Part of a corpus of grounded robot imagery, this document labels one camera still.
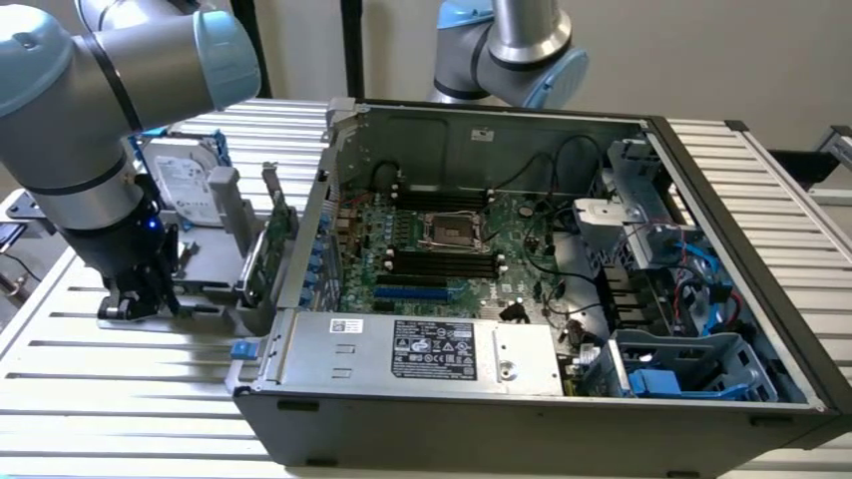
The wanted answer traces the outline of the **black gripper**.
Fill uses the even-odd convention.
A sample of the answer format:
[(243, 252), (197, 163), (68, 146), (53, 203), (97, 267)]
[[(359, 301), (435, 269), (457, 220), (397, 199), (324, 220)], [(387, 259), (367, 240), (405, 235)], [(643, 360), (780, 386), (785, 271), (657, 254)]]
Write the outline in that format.
[(97, 318), (133, 320), (156, 315), (167, 303), (161, 248), (167, 235), (156, 219), (127, 219), (97, 230), (65, 230), (85, 265), (101, 274), (108, 295)]

